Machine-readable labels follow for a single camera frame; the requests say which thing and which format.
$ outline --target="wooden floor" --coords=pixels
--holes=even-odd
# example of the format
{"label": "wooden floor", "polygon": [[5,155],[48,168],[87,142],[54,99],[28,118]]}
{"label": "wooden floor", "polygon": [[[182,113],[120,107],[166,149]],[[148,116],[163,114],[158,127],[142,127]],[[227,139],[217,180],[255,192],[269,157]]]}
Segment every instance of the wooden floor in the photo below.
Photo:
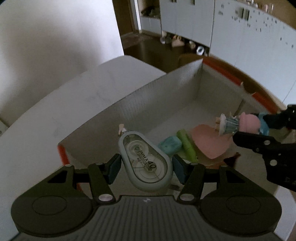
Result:
{"label": "wooden floor", "polygon": [[166,73],[177,69],[179,56],[189,52],[191,50],[187,46],[172,48],[171,44],[162,44],[159,37],[152,37],[124,49],[125,55],[142,60]]}

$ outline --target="ribbed gray surface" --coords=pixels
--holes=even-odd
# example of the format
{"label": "ribbed gray surface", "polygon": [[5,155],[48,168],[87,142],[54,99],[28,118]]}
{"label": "ribbed gray surface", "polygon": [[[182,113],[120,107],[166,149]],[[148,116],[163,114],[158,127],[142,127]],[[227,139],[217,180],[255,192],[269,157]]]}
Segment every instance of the ribbed gray surface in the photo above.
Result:
{"label": "ribbed gray surface", "polygon": [[71,234],[38,238],[19,234],[14,241],[280,241],[273,233],[259,237],[236,237],[207,224],[194,206],[177,203],[172,196],[123,196],[110,206],[101,206],[92,220]]}

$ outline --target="open box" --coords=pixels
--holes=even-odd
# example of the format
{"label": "open box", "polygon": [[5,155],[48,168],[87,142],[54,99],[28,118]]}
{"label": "open box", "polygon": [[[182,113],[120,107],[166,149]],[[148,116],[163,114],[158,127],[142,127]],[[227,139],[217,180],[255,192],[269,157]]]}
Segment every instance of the open box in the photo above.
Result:
{"label": "open box", "polygon": [[[105,163],[119,152],[118,126],[121,123],[129,130],[141,132],[157,145],[180,129],[190,131],[199,124],[214,127],[215,119],[221,113],[276,110],[268,100],[247,93],[235,77],[219,71],[210,61],[198,60],[161,76],[110,105],[72,132],[60,145],[67,150],[70,162],[76,168],[83,168],[96,162]],[[229,155],[241,154],[235,166],[237,171],[274,194],[277,185],[266,180],[260,154],[235,144],[229,152]],[[197,156],[202,164],[213,164],[213,160],[209,161],[201,152]],[[123,166],[110,187],[117,198],[119,195],[147,195],[130,183]],[[204,187],[204,192],[210,191],[210,187],[208,190]],[[165,194],[169,192],[149,193]]]}

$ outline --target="pink plate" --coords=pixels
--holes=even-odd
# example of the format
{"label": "pink plate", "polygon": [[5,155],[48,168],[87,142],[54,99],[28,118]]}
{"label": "pink plate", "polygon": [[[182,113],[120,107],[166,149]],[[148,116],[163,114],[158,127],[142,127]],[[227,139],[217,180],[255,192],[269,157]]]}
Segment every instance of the pink plate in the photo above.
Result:
{"label": "pink plate", "polygon": [[232,134],[219,136],[219,132],[208,125],[196,126],[192,129],[191,136],[200,151],[210,159],[222,155],[233,142]]}

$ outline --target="brown wooden door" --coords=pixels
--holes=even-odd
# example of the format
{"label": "brown wooden door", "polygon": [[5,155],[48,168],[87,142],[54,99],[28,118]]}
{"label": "brown wooden door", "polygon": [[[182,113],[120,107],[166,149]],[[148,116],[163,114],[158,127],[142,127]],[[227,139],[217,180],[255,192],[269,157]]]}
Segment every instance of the brown wooden door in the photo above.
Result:
{"label": "brown wooden door", "polygon": [[129,0],[113,0],[113,6],[120,35],[124,35],[133,31],[128,1]]}

